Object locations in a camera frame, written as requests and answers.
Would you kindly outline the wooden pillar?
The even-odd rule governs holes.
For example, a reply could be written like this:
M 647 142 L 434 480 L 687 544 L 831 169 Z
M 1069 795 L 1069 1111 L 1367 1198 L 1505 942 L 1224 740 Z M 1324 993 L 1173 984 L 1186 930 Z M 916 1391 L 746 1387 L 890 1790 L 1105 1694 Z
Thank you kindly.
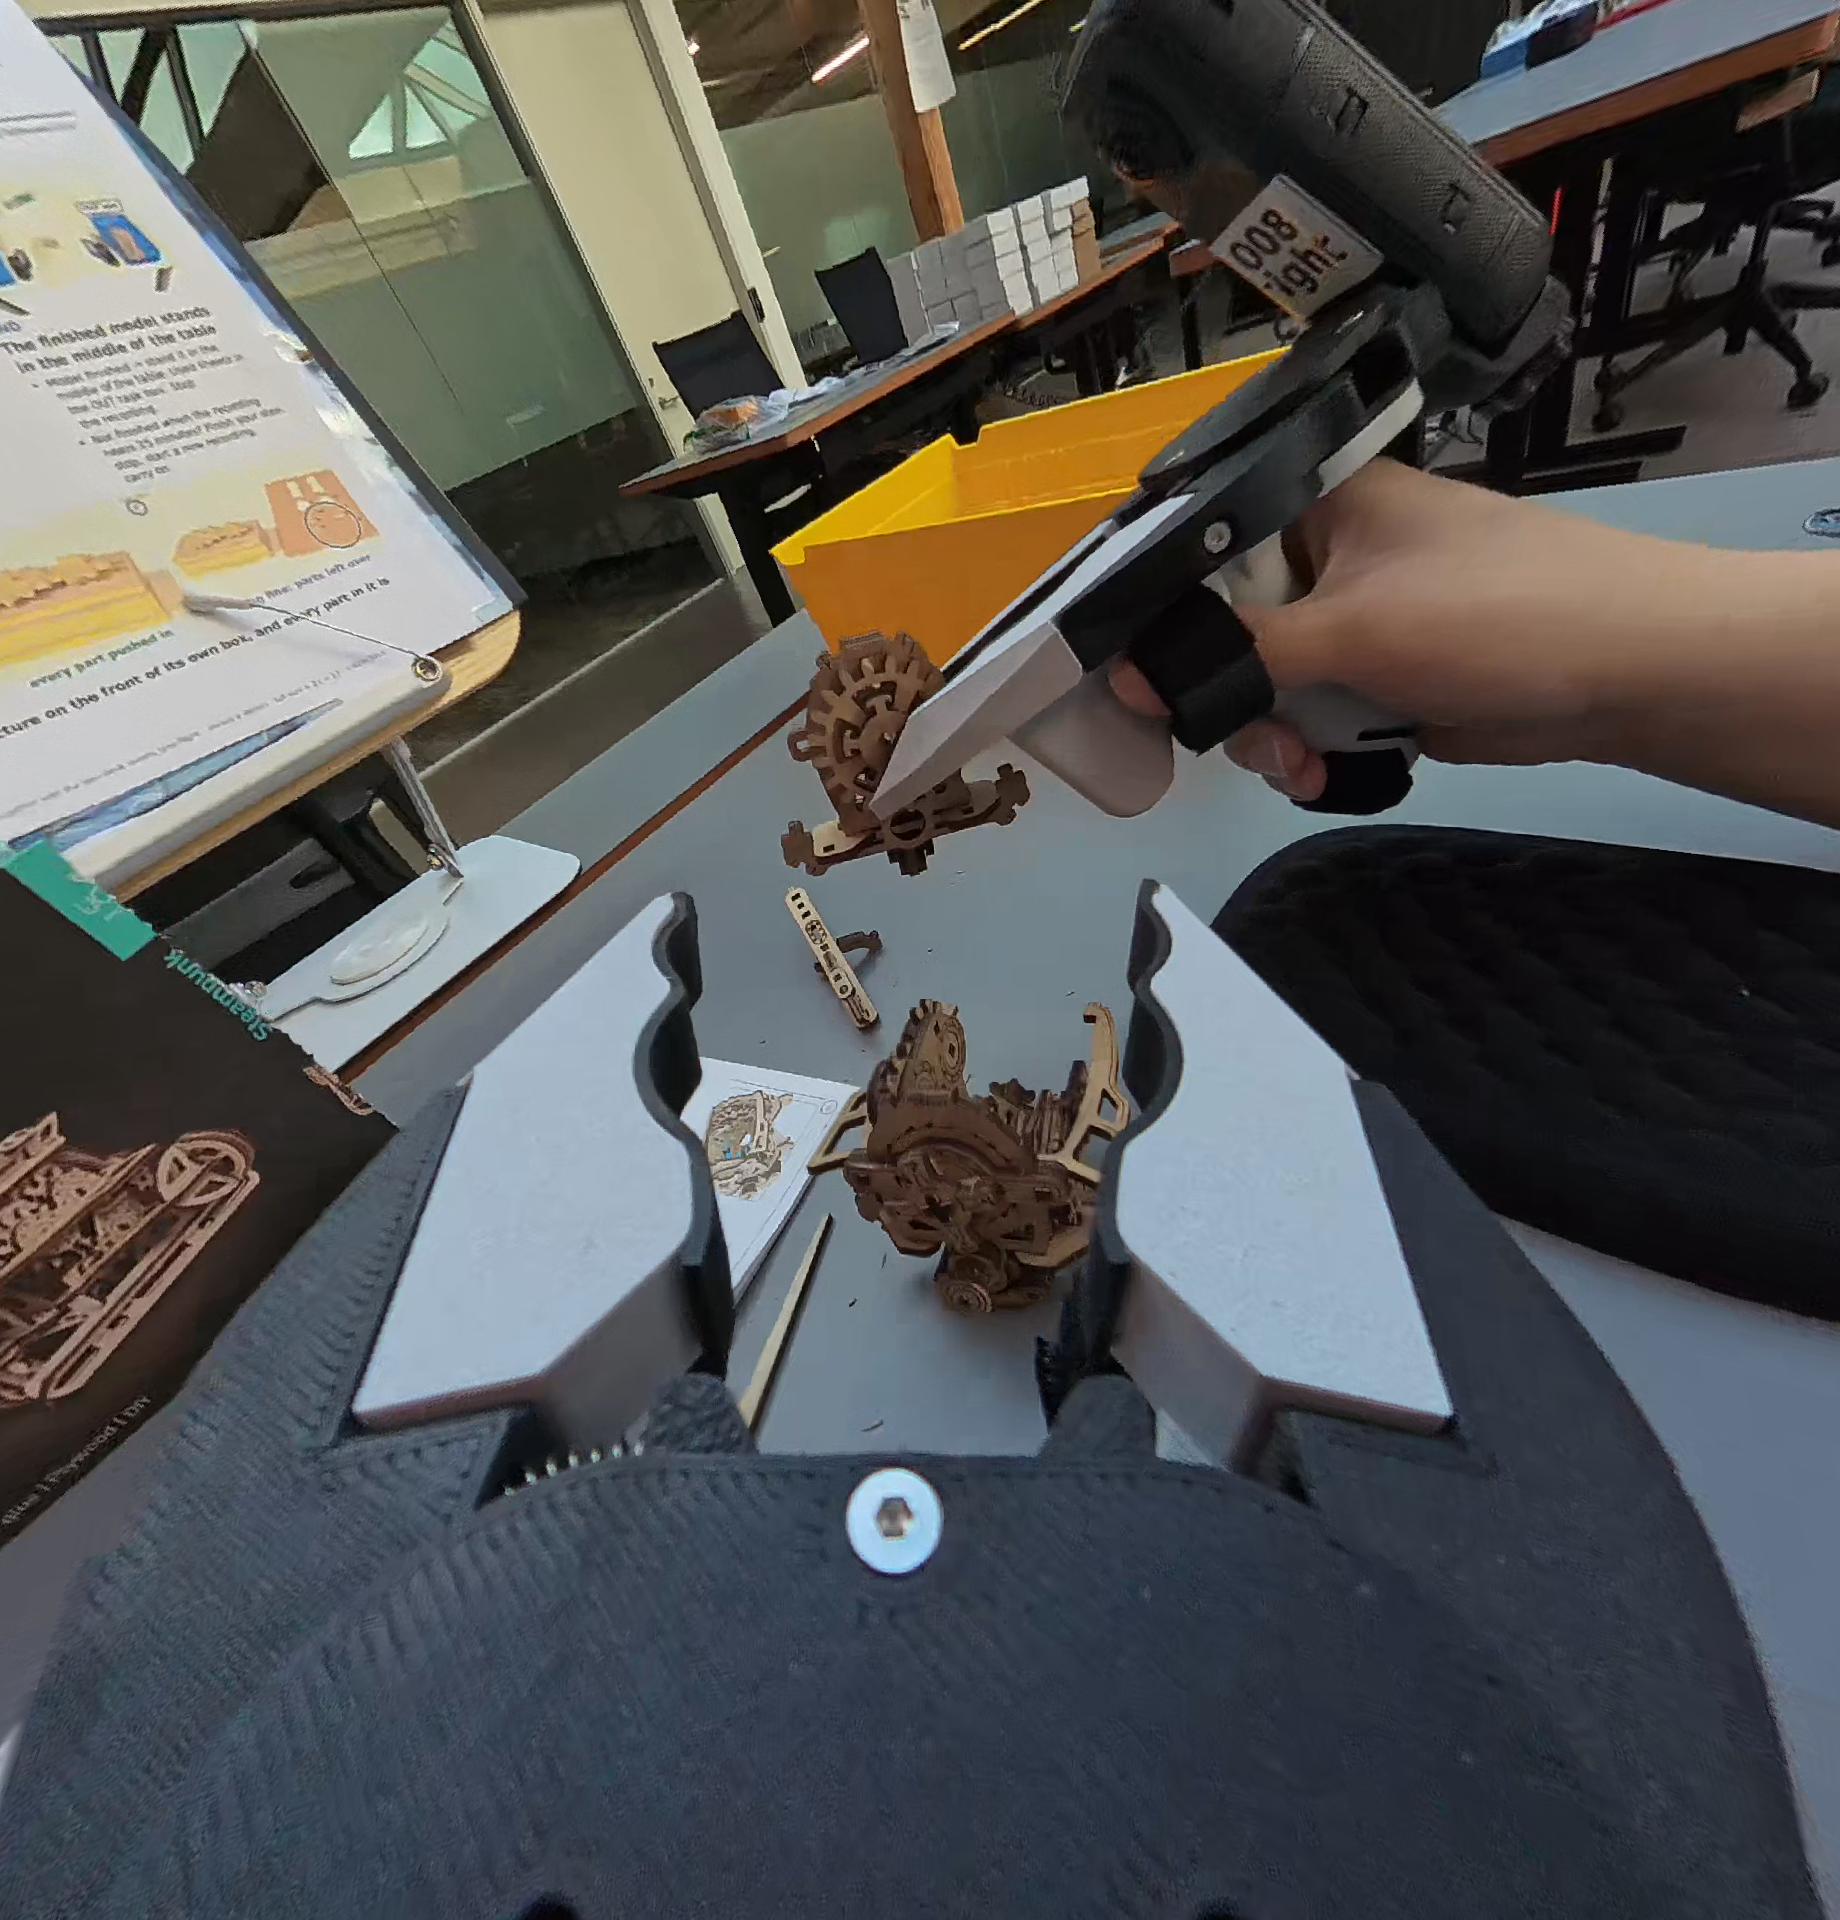
M 956 167 L 940 109 L 916 105 L 901 5 L 856 2 L 856 10 L 916 234 L 945 238 L 964 223 Z

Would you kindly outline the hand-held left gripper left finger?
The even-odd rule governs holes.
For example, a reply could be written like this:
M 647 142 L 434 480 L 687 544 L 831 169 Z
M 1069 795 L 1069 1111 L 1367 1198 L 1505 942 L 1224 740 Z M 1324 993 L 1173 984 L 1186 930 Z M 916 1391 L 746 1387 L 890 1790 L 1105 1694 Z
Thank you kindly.
M 654 895 L 471 1073 L 353 1413 L 521 1410 L 574 1450 L 670 1380 L 727 1378 L 732 1266 L 707 1147 L 698 907 Z

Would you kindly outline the wooden gear assembly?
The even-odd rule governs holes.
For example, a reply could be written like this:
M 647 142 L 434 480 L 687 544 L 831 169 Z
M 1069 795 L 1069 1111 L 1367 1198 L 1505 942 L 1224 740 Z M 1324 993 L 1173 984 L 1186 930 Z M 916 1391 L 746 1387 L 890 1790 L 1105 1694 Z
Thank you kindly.
M 806 717 L 789 734 L 789 753 L 815 768 L 837 818 L 815 827 L 790 821 L 783 852 L 790 867 L 818 877 L 877 854 L 909 877 L 929 867 L 937 840 L 980 825 L 1013 823 L 1031 802 L 1023 770 L 1003 763 L 993 780 L 953 774 L 885 820 L 873 802 L 912 712 L 946 673 L 909 633 L 855 635 L 822 656 L 806 694 Z

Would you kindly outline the wood-edged background desk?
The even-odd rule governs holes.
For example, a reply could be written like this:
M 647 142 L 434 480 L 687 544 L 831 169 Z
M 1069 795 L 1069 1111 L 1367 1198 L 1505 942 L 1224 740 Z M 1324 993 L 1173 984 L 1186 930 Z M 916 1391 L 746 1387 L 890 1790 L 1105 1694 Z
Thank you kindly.
M 1170 255 L 1186 240 L 1156 213 L 1108 241 L 1103 267 L 1023 315 L 983 322 L 903 361 L 866 367 L 738 444 L 670 457 L 621 485 L 622 500 L 714 501 L 770 625 L 800 601 L 772 547 L 825 514 L 912 439 L 971 444 L 983 395 L 1037 372 L 1069 378 L 1079 398 L 1112 391 L 1149 303 L 1170 308 Z
M 1684 136 L 1735 136 L 1815 95 L 1840 56 L 1840 3 L 1641 3 L 1577 49 L 1460 90 L 1438 114 L 1550 220 L 1552 272 L 1575 313 L 1572 358 L 1487 432 L 1484 454 L 1451 466 L 1510 494 L 1636 480 L 1677 452 L 1682 428 L 1572 444 L 1579 369 L 1636 342 L 1629 301 L 1643 240 L 1658 227 L 1644 167 Z

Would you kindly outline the wooden strip part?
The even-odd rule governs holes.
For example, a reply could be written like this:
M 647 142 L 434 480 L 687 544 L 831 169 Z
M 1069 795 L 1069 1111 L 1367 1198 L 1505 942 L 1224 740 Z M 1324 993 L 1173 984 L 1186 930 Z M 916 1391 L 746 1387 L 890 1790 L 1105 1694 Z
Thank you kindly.
M 789 888 L 785 899 L 793 922 L 809 944 L 818 977 L 837 995 L 841 1009 L 846 1011 L 859 1031 L 879 1030 L 880 1011 L 866 989 L 860 968 L 883 956 L 883 934 L 873 927 L 837 934 L 803 886 Z

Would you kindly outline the grey desk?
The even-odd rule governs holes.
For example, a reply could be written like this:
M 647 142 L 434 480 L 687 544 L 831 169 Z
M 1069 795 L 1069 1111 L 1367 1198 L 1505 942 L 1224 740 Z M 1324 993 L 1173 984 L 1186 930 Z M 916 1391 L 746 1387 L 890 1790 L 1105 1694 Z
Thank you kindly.
M 799 1071 L 848 1075 L 860 1046 L 841 1037 L 803 977 L 772 838 L 803 810 L 806 774 L 768 710 L 789 706 L 811 664 L 811 623 L 797 618 L 521 814 L 517 825 L 549 845 L 594 854 L 582 888 L 429 1013 L 360 1090 L 409 1122 L 670 889 L 698 903 L 702 1050 L 740 1062 L 778 1051 Z M 1401 818 L 1840 872 L 1840 831 L 1597 768 L 1425 770 Z M 984 1075 L 1064 1073 L 1066 1018 L 1081 1002 L 1126 1009 L 1145 876 L 1212 912 L 1262 858 L 1316 827 L 1222 760 L 1200 760 L 1140 820 L 1108 821 L 1063 785 L 1038 788 L 1023 827 L 971 838 L 930 877 L 860 866 L 821 899 L 848 926 L 886 934 L 877 973 L 890 1022 L 916 995 L 954 995 L 973 1037 L 1001 1043 L 980 1057 Z M 974 1325 L 940 1312 L 922 1277 L 894 1277 L 880 1238 L 832 1189 L 813 1196 L 813 1214 L 837 1214 L 835 1238 L 778 1376 L 768 1437 L 799 1451 L 1035 1450 L 1047 1431 L 1032 1381 L 1040 1321 L 1004 1314 Z M 1840 1916 L 1840 1325 L 1512 1232 L 1600 1342 L 1701 1508 L 1766 1660 L 1808 1853 Z M 25 1717 L 81 1561 L 120 1540 L 173 1428 L 171 1411 L 152 1415 L 0 1553 L 0 1748 Z

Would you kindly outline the black model kit box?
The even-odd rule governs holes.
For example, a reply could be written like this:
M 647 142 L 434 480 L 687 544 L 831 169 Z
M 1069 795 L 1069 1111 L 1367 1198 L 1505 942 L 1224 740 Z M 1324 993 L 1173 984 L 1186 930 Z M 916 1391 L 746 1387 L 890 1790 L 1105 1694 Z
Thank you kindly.
M 173 1402 L 394 1137 L 60 855 L 0 855 L 0 1551 Z

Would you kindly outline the thin wooden stick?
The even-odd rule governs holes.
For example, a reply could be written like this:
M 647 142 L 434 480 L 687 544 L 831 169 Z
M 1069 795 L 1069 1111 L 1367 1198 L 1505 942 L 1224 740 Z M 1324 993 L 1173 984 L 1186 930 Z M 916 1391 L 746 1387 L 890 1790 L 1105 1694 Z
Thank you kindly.
M 778 1380 L 780 1367 L 789 1353 L 789 1347 L 794 1340 L 803 1312 L 809 1299 L 813 1277 L 818 1269 L 818 1264 L 825 1255 L 827 1243 L 832 1235 L 835 1214 L 827 1211 L 818 1218 L 816 1228 L 803 1252 L 803 1257 L 793 1272 L 785 1299 L 774 1314 L 766 1335 L 759 1347 L 759 1355 L 751 1369 L 751 1376 L 740 1394 L 740 1417 L 746 1424 L 753 1436 L 761 1436 L 765 1425 L 766 1407 Z

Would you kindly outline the stack of white boxes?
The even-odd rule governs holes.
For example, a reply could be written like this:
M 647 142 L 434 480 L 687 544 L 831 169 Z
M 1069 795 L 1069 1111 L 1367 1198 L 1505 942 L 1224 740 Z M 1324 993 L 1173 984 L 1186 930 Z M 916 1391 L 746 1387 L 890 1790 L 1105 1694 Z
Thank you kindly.
M 1101 275 L 1090 180 L 1079 176 L 885 261 L 909 344 L 1027 318 Z

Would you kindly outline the person's right hand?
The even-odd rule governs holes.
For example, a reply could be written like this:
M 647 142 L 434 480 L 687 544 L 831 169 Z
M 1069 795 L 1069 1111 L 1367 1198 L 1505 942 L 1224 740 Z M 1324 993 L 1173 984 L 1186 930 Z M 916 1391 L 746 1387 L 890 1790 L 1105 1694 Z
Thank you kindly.
M 1442 762 L 1620 762 L 1657 540 L 1391 457 L 1288 533 L 1307 592 L 1240 612 L 1281 694 L 1340 688 Z

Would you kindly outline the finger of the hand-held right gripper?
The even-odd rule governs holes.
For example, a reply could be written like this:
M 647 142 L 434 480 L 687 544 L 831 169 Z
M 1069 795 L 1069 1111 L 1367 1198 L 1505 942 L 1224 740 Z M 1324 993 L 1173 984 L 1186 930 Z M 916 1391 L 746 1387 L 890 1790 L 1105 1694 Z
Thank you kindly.
M 1079 686 L 1188 587 L 1188 494 L 1140 494 L 1092 528 L 946 666 L 949 686 Z
M 1190 562 L 1205 556 L 1205 514 L 1186 500 L 1179 528 Z M 1205 573 L 1186 568 L 1186 587 Z M 1082 793 L 1101 811 L 1133 818 L 1170 789 L 1180 737 L 1170 716 L 1126 706 L 1111 683 L 1111 664 L 1081 683 L 1024 683 L 1001 667 L 999 683 L 949 683 L 925 698 L 907 722 L 873 799 L 889 818 L 971 760 L 1011 740 Z

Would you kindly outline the person's right forearm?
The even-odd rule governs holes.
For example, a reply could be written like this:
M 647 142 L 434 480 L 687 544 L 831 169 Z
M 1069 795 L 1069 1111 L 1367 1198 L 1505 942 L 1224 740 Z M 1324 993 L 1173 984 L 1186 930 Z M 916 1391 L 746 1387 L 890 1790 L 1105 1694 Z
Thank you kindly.
M 1840 547 L 1629 535 L 1593 695 L 1613 762 L 1840 830 Z

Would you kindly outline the black office chair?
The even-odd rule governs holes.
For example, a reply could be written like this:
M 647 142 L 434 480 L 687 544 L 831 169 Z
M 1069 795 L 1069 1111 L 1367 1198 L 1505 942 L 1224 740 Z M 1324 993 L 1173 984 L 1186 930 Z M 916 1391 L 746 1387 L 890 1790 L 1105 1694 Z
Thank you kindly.
M 909 342 L 894 277 L 879 247 L 868 246 L 845 259 L 815 270 L 846 345 L 863 367 L 903 356 Z
M 1632 259 L 1664 255 L 1670 263 L 1663 303 L 1639 318 L 1620 318 L 1629 358 L 1602 356 L 1595 374 L 1590 425 L 1620 428 L 1625 400 L 1644 378 L 1717 337 L 1725 356 L 1758 342 L 1792 372 L 1784 405 L 1812 409 L 1828 391 L 1803 344 L 1796 313 L 1840 312 L 1840 284 L 1792 282 L 1772 272 L 1772 236 L 1801 213 L 1821 213 L 1811 236 L 1823 243 L 1824 267 L 1840 266 L 1840 213 L 1815 196 L 1840 184 L 1840 66 L 1831 66 L 1812 95 L 1790 109 L 1769 111 L 1751 126 L 1704 130 L 1643 163 L 1644 203 L 1693 213 L 1636 243 Z
M 785 387 L 754 323 L 740 309 L 684 336 L 653 342 L 653 351 L 691 420 L 727 402 L 761 400 Z

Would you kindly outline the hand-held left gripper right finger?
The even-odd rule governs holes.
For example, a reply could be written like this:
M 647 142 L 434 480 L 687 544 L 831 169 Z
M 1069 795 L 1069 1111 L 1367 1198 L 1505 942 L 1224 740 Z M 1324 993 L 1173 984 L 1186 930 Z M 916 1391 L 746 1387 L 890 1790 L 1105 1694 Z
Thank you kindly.
M 1128 1378 L 1209 1464 L 1287 1413 L 1412 1436 L 1456 1417 L 1353 1067 L 1166 882 L 1134 902 L 1123 1080 L 1053 1338 L 1048 1424 Z

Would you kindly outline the printed instruction sheet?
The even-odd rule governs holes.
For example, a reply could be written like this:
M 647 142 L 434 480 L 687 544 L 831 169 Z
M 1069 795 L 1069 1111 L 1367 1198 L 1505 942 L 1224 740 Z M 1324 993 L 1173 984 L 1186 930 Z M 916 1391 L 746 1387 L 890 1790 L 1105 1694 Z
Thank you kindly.
M 0 3 L 0 841 L 418 724 L 514 612 L 450 509 Z

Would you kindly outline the wooden mechanical model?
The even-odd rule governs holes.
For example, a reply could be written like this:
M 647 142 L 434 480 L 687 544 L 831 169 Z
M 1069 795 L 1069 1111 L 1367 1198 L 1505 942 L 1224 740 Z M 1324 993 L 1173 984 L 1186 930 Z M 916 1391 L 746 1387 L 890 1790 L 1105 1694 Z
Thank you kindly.
M 933 1255 L 964 1315 L 1040 1305 L 1090 1248 L 1105 1147 L 1133 1119 L 1118 1028 L 1082 1009 L 1087 1055 L 1063 1087 L 1016 1078 L 974 1092 L 959 1008 L 925 997 L 809 1167 L 837 1172 L 856 1211 L 910 1257 Z

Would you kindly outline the yellow plastic bin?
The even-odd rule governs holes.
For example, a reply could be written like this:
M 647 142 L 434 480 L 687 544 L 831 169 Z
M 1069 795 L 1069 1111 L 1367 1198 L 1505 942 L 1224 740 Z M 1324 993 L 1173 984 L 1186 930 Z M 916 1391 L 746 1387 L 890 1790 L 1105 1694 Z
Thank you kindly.
M 904 632 L 949 664 L 1134 491 L 1271 347 L 938 437 L 772 547 L 832 649 Z

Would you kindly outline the black honeycomb cushion mat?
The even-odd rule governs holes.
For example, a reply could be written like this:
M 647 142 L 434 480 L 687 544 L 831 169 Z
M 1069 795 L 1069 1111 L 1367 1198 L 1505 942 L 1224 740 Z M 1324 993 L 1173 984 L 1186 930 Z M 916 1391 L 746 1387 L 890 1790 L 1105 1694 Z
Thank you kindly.
M 1498 1214 L 1840 1324 L 1840 873 L 1338 827 L 1212 927 Z

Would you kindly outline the assembly instruction booklet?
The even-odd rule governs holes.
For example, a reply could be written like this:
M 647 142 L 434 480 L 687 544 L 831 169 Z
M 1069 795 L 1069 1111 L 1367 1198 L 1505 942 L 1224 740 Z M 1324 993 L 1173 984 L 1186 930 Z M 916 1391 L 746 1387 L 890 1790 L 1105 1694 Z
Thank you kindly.
M 800 1207 L 813 1159 L 855 1096 L 831 1078 L 700 1062 L 684 1123 L 708 1163 L 737 1299 Z

